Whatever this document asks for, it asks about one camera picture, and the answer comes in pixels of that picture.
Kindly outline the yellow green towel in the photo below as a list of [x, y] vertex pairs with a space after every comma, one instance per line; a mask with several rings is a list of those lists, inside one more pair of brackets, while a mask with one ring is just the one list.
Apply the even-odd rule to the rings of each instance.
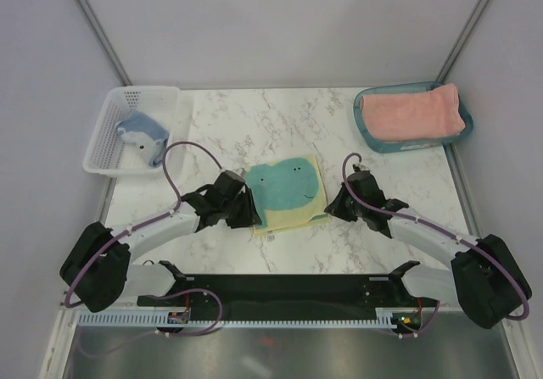
[[244, 169], [261, 224], [255, 237], [330, 221], [316, 156], [306, 155]]

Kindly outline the pink terry towel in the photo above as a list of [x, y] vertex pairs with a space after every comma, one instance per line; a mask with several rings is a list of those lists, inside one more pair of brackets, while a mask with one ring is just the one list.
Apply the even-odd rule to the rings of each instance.
[[370, 135], [381, 142], [453, 137], [466, 127], [453, 84], [426, 92], [365, 95], [361, 118]]

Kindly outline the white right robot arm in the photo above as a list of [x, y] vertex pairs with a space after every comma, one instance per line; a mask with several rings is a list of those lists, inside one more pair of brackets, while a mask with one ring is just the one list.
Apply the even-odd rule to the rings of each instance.
[[439, 269], [411, 265], [402, 271], [387, 287], [392, 303], [407, 306], [417, 298], [429, 298], [457, 305], [483, 328], [527, 317], [531, 287], [498, 236], [461, 234], [421, 216], [407, 203], [386, 198], [368, 170], [348, 176], [325, 211], [348, 222], [363, 220], [372, 231], [441, 263]]

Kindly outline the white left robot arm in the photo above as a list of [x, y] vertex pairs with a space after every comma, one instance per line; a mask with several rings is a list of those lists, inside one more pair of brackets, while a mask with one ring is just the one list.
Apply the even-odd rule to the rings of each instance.
[[180, 304], [186, 287], [179, 271], [163, 261], [137, 265], [135, 259], [172, 241], [225, 221], [232, 229], [258, 226], [262, 220], [244, 179], [225, 170], [216, 181], [182, 195], [168, 211], [125, 227], [108, 228], [97, 221], [87, 226], [60, 268], [69, 286], [67, 308], [76, 303], [98, 313], [121, 298], [149, 296], [167, 306]]

